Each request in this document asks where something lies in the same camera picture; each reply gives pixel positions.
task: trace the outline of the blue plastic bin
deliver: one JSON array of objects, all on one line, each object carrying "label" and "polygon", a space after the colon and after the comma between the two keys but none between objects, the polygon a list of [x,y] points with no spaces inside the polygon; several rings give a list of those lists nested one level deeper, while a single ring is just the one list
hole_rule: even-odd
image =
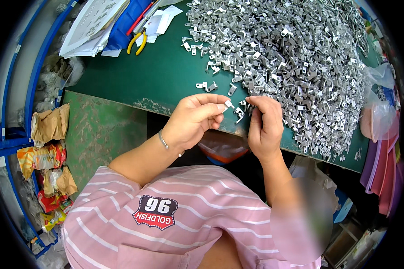
[{"label": "blue plastic bin", "polygon": [[130,0],[129,6],[115,22],[109,35],[108,44],[104,50],[127,49],[133,35],[130,34],[127,36],[126,32],[152,1],[153,0]]}]

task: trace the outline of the woman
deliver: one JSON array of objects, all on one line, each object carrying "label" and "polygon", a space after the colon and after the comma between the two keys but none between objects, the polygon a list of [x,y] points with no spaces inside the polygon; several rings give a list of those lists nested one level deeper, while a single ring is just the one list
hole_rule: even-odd
[{"label": "woman", "polygon": [[[214,165],[167,168],[223,120],[226,96],[182,99],[159,135],[101,166],[62,234],[72,268],[290,268],[270,232],[276,189],[292,179],[281,155],[280,104],[257,106],[248,145],[263,167],[267,202]],[[319,268],[320,259],[302,266]]]}]

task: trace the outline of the brown paper bag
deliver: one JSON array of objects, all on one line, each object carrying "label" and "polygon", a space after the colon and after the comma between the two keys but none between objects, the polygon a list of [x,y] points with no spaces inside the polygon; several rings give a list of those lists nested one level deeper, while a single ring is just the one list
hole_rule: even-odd
[{"label": "brown paper bag", "polygon": [[42,113],[34,112],[31,120],[31,139],[49,142],[66,137],[69,122],[69,104]]},{"label": "brown paper bag", "polygon": [[78,187],[67,166],[63,167],[63,175],[57,179],[57,186],[59,187],[59,191],[67,195],[74,194],[78,191]]}]

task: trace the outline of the woman's right hand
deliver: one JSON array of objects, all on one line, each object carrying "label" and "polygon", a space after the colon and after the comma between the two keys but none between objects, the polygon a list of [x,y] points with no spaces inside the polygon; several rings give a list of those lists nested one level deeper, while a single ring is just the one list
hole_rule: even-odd
[{"label": "woman's right hand", "polygon": [[253,110],[248,131],[248,145],[262,165],[272,163],[279,156],[283,134],[283,112],[278,101],[267,96],[249,96],[246,101]]}]

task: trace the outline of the green table surface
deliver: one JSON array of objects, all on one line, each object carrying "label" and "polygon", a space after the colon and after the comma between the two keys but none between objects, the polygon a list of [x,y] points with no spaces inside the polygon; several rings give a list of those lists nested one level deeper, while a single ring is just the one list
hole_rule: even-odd
[{"label": "green table surface", "polygon": [[[189,28],[184,26],[184,23],[188,23],[185,13],[189,8],[186,2],[188,1],[175,4],[183,10],[183,13],[172,20],[166,33],[160,35],[156,43],[147,43],[139,56],[135,56],[137,48],[134,45],[130,55],[122,50],[118,58],[101,56],[100,53],[94,58],[85,57],[87,65],[85,73],[77,85],[67,89],[167,116],[172,114],[183,97],[205,92],[203,89],[197,89],[196,83],[206,81],[209,86],[215,81],[218,89],[211,93],[227,95],[233,74],[221,69],[219,73],[213,75],[211,68],[208,73],[205,72],[209,61],[208,54],[201,58],[198,50],[196,56],[192,56],[191,52],[187,52],[181,46],[181,37],[190,36]],[[373,67],[377,66],[375,55],[376,52],[370,46],[369,59],[363,59],[363,62]],[[232,104],[243,109],[239,102],[248,94],[240,83],[235,85],[237,90],[231,97]],[[246,114],[241,122],[235,124],[237,120],[237,114],[228,109],[224,113],[220,130],[242,137],[247,136],[250,117]],[[284,128],[280,146],[284,150],[323,161],[320,154],[304,154],[293,140],[293,131],[289,127]],[[361,173],[367,148],[368,139],[362,136],[358,127],[353,133],[349,153],[344,152],[345,161],[340,162],[337,157],[334,162],[331,159],[329,163]],[[355,153],[359,149],[362,157],[356,161]]]}]

